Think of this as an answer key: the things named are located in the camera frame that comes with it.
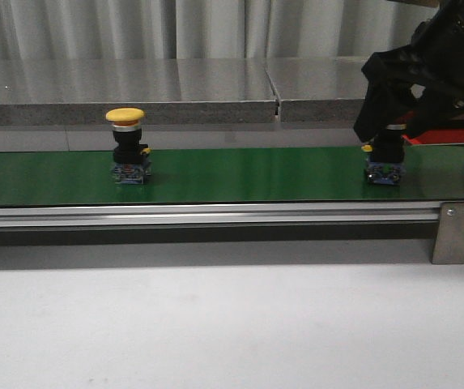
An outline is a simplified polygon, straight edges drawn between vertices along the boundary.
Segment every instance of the metal bracket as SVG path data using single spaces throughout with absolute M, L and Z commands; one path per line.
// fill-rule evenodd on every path
M 433 250 L 436 265 L 464 263 L 464 202 L 443 203 Z

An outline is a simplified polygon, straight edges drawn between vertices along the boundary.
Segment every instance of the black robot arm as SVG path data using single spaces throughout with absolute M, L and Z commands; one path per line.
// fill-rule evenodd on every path
M 441 1 L 409 45 L 374 53 L 363 72 L 368 90 L 354 125 L 363 142 L 396 123 L 406 123 L 413 138 L 464 113 L 464 0 Z M 422 96 L 411 93 L 413 85 L 424 87 Z

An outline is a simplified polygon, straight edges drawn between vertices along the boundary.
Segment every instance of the stainless steel panel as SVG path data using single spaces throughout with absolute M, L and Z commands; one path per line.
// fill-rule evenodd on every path
M 147 122 L 272 122 L 264 66 L 242 59 L 0 61 L 0 125 L 93 124 L 136 105 Z
M 361 71 L 366 60 L 268 59 L 266 69 L 279 101 L 281 122 L 354 122 L 368 86 Z M 420 90 L 412 89 L 416 94 Z
M 430 6 L 435 8 L 439 6 L 439 0 L 390 0 L 391 2 L 404 2 L 405 4 L 414 4 L 416 6 Z
M 464 202 L 442 205 L 432 263 L 464 263 Z

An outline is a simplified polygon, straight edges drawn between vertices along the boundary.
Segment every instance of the conveyor belt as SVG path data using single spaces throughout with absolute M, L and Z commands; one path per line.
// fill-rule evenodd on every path
M 162 150 L 151 158 L 147 185 L 119 186 L 111 152 L 0 153 L 0 229 L 443 224 L 443 210 L 449 221 L 464 214 L 464 147 L 409 147 L 401 186 L 367 184 L 358 147 Z

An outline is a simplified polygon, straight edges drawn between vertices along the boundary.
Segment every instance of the conveyor frame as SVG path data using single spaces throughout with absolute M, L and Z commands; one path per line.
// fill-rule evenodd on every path
M 432 263 L 464 263 L 464 201 L 205 203 L 0 207 L 0 229 L 438 223 Z

